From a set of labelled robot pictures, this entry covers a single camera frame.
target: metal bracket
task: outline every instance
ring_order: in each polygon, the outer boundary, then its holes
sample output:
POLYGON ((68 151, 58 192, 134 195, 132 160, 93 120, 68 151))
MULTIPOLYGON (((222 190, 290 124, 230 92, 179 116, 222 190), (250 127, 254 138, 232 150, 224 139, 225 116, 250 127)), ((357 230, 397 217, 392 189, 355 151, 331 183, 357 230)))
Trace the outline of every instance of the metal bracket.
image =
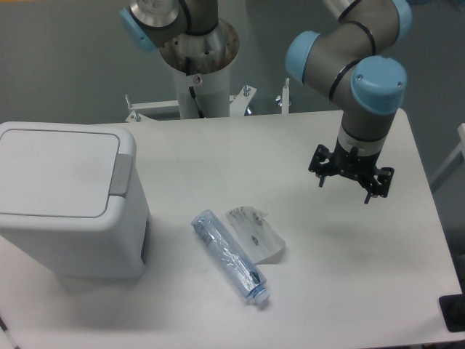
MULTIPOLYGON (((194 79, 196 74, 190 76, 192 84, 195 83, 194 79)), ((244 88, 239 92, 238 95, 230 96, 230 116, 244 116, 246 113, 247 107, 251 102, 252 98, 256 93, 256 88, 245 85, 244 88)), ((152 120, 146 116, 143 116, 140 113, 176 113, 179 112, 179 103, 177 100, 167 100, 163 102, 151 102, 151 103, 135 103, 132 104, 129 100, 129 96, 126 95, 126 104, 128 111, 130 112, 126 121, 128 122, 141 122, 145 119, 152 120)))
POLYGON ((429 182, 429 188, 432 193, 437 189, 458 169, 464 162, 465 158, 465 124, 460 125, 458 128, 461 142, 450 152, 444 162, 434 171, 429 182))
POLYGON ((234 96, 230 104, 230 116, 244 116, 255 93, 255 87, 245 85, 242 91, 240 91, 237 96, 234 96))

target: bolt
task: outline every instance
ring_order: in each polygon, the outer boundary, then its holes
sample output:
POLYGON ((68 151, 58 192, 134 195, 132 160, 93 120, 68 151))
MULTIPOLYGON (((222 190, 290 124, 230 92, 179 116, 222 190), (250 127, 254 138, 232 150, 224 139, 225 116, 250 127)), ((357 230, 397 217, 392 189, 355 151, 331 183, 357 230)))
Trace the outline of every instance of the bolt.
POLYGON ((125 98, 126 98, 126 104, 128 105, 128 109, 131 110, 132 109, 132 103, 129 100, 129 95, 126 95, 125 98))
POLYGON ((245 85, 245 86, 244 86, 244 96, 245 96, 245 97, 248 97, 248 95, 249 95, 249 93, 250 93, 251 90, 252 90, 252 89, 250 88, 249 85, 245 85))

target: plastic bottle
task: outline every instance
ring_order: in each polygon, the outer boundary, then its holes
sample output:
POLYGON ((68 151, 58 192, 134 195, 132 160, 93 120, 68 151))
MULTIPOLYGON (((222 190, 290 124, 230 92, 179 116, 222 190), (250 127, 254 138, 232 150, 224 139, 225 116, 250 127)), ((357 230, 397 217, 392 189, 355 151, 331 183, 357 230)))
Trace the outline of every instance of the plastic bottle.
POLYGON ((200 213, 192 226, 244 298, 259 305, 270 297, 263 286, 267 279, 211 210, 200 213))

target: white table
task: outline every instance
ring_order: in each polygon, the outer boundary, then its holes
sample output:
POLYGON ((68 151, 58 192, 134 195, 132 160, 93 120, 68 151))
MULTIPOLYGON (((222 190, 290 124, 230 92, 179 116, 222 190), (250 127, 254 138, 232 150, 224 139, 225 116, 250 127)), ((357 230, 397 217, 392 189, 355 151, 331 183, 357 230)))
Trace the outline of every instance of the white table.
POLYGON ((379 159, 389 197, 307 171, 340 112, 124 124, 153 216, 142 278, 61 278, 0 239, 0 313, 22 349, 368 348, 462 340, 438 298, 460 293, 406 115, 379 159), (190 226, 252 205, 286 240, 262 265, 270 304, 244 305, 190 226))

